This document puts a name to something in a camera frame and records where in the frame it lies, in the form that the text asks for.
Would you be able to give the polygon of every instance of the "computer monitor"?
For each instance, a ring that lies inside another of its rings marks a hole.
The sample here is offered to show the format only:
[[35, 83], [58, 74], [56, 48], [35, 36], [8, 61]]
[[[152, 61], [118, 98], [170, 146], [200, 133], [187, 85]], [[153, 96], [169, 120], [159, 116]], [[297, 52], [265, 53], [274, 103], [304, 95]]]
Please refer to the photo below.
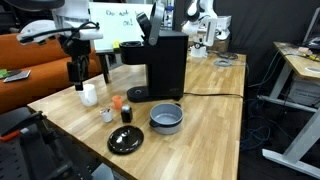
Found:
[[320, 37], [320, 7], [316, 9], [308, 31], [303, 39], [303, 43], [310, 42], [312, 39]]

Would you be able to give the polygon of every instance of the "table leg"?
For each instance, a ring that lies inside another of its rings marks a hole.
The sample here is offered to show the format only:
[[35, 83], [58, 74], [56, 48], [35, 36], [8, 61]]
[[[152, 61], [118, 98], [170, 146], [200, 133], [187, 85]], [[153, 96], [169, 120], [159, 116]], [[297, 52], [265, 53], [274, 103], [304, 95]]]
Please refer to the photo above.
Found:
[[283, 154], [262, 149], [265, 158], [320, 179], [320, 169], [299, 161], [320, 138], [320, 108]]
[[287, 107], [297, 108], [297, 109], [301, 109], [301, 110], [309, 111], [309, 112], [316, 112], [317, 109], [315, 109], [315, 108], [311, 108], [311, 107], [307, 107], [307, 106], [300, 105], [297, 103], [292, 103], [292, 102], [278, 99], [279, 94], [280, 94], [284, 84], [286, 83], [291, 71], [292, 71], [292, 68], [289, 66], [288, 63], [285, 63], [275, 85], [273, 86], [273, 89], [272, 89], [270, 95], [269, 96], [258, 96], [258, 98], [261, 100], [271, 102], [271, 103], [285, 105]]
[[106, 55], [99, 54], [98, 56], [99, 56], [99, 60], [100, 60], [100, 64], [101, 64], [101, 70], [103, 73], [104, 81], [107, 84], [110, 82], [110, 80], [109, 80], [109, 70], [108, 70]]
[[282, 70], [281, 70], [281, 73], [276, 81], [276, 84], [273, 86], [273, 89], [271, 91], [271, 94], [270, 94], [270, 98], [273, 98], [273, 99], [277, 99], [284, 84], [286, 83], [289, 75], [290, 75], [290, 72], [291, 72], [292, 68], [289, 66], [288, 63], [285, 63]]

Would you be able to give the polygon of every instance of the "orange cup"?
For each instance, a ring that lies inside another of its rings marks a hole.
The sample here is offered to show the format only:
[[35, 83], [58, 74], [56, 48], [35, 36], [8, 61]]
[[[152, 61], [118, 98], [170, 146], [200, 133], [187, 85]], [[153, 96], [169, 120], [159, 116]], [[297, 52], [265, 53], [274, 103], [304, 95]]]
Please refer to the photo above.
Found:
[[112, 97], [112, 101], [114, 104], [114, 108], [116, 108], [117, 110], [120, 110], [122, 107], [122, 98], [121, 96], [113, 96]]

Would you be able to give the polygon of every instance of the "orange couch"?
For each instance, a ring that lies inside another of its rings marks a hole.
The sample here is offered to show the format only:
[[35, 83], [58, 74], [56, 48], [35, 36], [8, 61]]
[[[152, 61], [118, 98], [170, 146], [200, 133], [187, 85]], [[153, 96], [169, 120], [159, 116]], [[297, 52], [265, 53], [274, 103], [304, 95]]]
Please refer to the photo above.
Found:
[[[71, 57], [63, 52], [58, 40], [47, 40], [41, 46], [21, 45], [16, 36], [0, 36], [0, 69], [30, 69], [31, 73], [25, 80], [10, 83], [0, 80], [0, 114], [73, 85], [67, 72]], [[101, 67], [94, 50], [89, 58], [89, 76], [93, 77], [101, 73]]]

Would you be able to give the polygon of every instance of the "small black cup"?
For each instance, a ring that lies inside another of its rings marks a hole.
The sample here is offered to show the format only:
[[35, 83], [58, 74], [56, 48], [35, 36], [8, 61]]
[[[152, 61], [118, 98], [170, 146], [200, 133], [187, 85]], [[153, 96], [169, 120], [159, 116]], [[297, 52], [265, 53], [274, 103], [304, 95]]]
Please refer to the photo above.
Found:
[[129, 105], [123, 105], [121, 108], [122, 122], [130, 123], [132, 121], [132, 109]]

